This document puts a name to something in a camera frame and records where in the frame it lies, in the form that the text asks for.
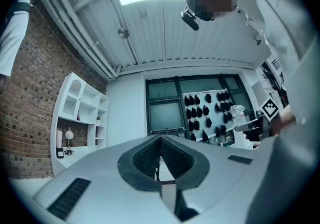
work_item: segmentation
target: black grille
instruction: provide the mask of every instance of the black grille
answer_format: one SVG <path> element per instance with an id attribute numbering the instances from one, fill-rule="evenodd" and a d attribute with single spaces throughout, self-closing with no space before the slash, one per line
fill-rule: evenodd
<path id="1" fill-rule="evenodd" d="M 193 166 L 194 158 L 166 140 L 161 141 L 162 157 L 172 174 L 177 179 Z"/>
<path id="2" fill-rule="evenodd" d="M 244 164 L 250 164 L 252 162 L 252 159 L 250 159 L 250 158 L 245 158 L 245 157 L 237 156 L 237 155 L 230 155 L 228 157 L 228 159 L 231 161 L 240 162 L 240 163 L 244 163 Z"/>
<path id="3" fill-rule="evenodd" d="M 134 155 L 133 163 L 135 167 L 144 175 L 154 179 L 156 168 L 159 165 L 161 139 L 155 140 L 150 145 L 141 149 Z"/>
<path id="4" fill-rule="evenodd" d="M 83 178 L 76 178 L 53 204 L 49 206 L 48 211 L 58 218 L 65 220 L 90 182 Z"/>

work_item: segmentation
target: white machine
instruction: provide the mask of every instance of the white machine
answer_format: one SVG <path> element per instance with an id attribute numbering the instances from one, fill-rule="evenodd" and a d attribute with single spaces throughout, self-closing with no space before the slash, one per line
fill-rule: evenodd
<path id="1" fill-rule="evenodd" d="M 317 166 L 317 123 L 265 139 L 259 151 L 167 135 L 132 140 L 85 156 L 34 199 L 58 217 L 47 223 L 271 223 Z M 160 156 L 176 181 L 174 214 L 154 179 Z"/>

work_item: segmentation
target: person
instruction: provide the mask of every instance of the person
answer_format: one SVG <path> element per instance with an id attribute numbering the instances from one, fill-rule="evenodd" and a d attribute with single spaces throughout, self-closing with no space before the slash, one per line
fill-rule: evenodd
<path id="1" fill-rule="evenodd" d="M 11 75 L 18 49 L 27 31 L 30 5 L 39 0 L 16 0 L 0 26 L 0 94 Z"/>
<path id="2" fill-rule="evenodd" d="M 223 17 L 239 7 L 245 12 L 246 24 L 264 37 L 283 68 L 290 102 L 271 121 L 272 134 L 296 121 L 305 122 L 318 115 L 320 105 L 315 84 L 320 84 L 316 65 L 320 63 L 319 35 L 301 0 L 185 1 L 188 9 L 204 21 Z"/>

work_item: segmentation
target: white cabinet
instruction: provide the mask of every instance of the white cabinet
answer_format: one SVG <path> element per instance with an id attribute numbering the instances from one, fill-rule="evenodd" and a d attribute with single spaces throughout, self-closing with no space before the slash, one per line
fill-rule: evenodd
<path id="1" fill-rule="evenodd" d="M 64 79 L 59 91 L 51 125 L 51 161 L 55 175 L 68 168 L 73 163 L 106 146 L 106 120 L 108 117 L 109 98 L 91 87 L 74 73 Z M 73 147 L 74 155 L 56 156 L 57 120 L 84 123 L 88 125 L 87 146 Z"/>

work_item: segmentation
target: white ceiling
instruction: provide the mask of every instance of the white ceiling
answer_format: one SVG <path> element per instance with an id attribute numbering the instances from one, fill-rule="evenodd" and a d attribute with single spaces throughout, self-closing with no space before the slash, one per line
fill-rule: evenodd
<path id="1" fill-rule="evenodd" d="M 53 0 L 47 1 L 56 7 Z M 260 56 L 269 53 L 264 42 L 256 45 L 256 31 L 246 26 L 243 12 L 235 11 L 213 22 L 197 19 L 200 29 L 193 31 L 181 19 L 183 0 L 151 0 L 125 6 L 119 0 L 67 1 L 88 35 L 98 43 L 102 52 L 98 58 L 114 70 L 121 65 L 120 74 L 173 63 L 253 68 Z M 121 26 L 128 28 L 128 40 L 118 36 Z"/>

